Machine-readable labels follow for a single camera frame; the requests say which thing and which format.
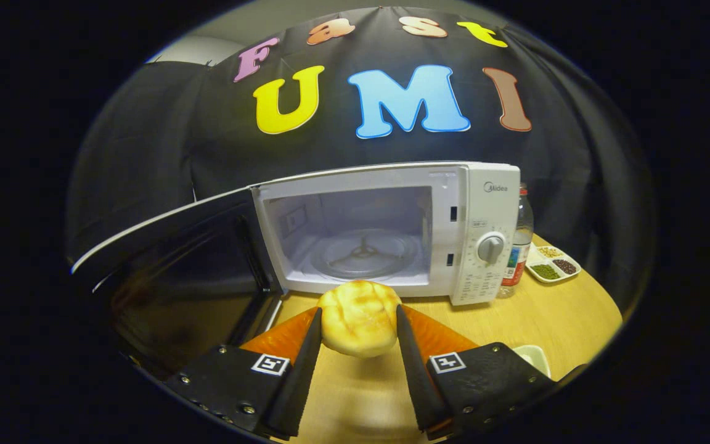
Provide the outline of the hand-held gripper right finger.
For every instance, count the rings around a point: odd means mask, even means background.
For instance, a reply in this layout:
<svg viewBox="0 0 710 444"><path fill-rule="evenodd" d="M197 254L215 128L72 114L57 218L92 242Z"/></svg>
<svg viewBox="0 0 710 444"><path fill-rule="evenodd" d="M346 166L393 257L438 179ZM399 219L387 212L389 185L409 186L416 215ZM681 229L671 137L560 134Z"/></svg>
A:
<svg viewBox="0 0 710 444"><path fill-rule="evenodd" d="M431 440L487 432L556 388L504 343L477 345L404 304L396 327L417 425Z"/></svg>

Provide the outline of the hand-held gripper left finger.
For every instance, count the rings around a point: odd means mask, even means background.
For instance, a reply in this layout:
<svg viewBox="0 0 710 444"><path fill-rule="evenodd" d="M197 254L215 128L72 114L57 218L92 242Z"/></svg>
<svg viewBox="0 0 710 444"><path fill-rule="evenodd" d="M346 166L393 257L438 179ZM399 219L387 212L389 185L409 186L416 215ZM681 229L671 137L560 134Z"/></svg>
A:
<svg viewBox="0 0 710 444"><path fill-rule="evenodd" d="M291 354L215 348L170 376L166 390L226 426L265 438L298 436L322 345L322 310L295 318Z"/></svg>

